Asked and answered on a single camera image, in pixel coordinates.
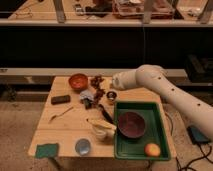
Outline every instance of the tabletop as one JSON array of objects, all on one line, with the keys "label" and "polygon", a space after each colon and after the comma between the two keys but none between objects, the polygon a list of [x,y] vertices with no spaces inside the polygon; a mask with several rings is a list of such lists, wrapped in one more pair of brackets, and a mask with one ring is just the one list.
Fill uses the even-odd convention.
[{"label": "tabletop", "polygon": [[[35,156],[37,145],[58,143],[59,157],[78,157],[79,154],[75,151],[75,144],[79,139],[86,138],[92,146],[90,153],[87,155],[88,157],[114,157],[114,140],[103,142],[98,140],[92,132],[92,126],[86,121],[87,118],[103,118],[103,116],[97,109],[85,109],[79,100],[79,93],[71,89],[68,79],[69,77],[55,77],[31,142],[29,155]],[[105,89],[106,92],[112,90],[110,88],[110,77],[104,77],[101,88]],[[170,135],[169,125],[159,95],[145,88],[116,91],[116,93],[118,95],[117,100],[158,103],[171,157],[176,157],[173,139]],[[66,94],[71,96],[71,102],[58,105],[51,104],[51,97]],[[100,103],[105,106],[105,109],[113,117],[114,106],[107,103],[106,96],[102,97]],[[73,109],[49,123],[52,116],[62,113],[70,107],[73,107]]]}]

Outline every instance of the green sponge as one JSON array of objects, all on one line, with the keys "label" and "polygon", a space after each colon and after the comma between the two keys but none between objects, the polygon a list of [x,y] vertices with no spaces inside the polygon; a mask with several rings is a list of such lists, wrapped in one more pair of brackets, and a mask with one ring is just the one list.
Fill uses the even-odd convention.
[{"label": "green sponge", "polygon": [[58,155],[59,144],[37,145],[35,157],[38,159],[44,157],[56,157]]}]

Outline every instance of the dark red bowl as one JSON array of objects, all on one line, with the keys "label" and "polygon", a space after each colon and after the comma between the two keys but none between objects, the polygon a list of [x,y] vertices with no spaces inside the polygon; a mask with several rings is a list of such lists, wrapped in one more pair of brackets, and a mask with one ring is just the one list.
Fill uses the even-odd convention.
[{"label": "dark red bowl", "polygon": [[84,74],[74,74],[69,78],[69,85],[76,91],[82,91],[88,87],[88,77]]},{"label": "dark red bowl", "polygon": [[139,138],[145,133],[145,120],[135,112],[126,112],[118,117],[118,129],[128,138]]}]

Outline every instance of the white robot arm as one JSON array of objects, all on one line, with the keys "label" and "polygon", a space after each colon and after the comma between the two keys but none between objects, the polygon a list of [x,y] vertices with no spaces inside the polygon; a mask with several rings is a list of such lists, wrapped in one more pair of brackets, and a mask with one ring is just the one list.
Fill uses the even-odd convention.
[{"label": "white robot arm", "polygon": [[142,65],[138,69],[115,74],[112,84],[119,90],[143,86],[156,92],[213,140],[213,107],[173,85],[164,74],[160,66]]}]

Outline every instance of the yellow banana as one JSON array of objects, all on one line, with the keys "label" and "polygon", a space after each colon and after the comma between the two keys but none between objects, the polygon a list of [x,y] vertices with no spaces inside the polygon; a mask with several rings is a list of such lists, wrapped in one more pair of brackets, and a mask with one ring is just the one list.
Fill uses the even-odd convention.
[{"label": "yellow banana", "polygon": [[94,125],[94,126],[99,126],[99,127],[103,127],[106,129],[112,129],[112,130],[116,130],[116,126],[103,120],[103,119],[97,119],[97,118],[88,118],[87,122],[89,122],[90,124]]}]

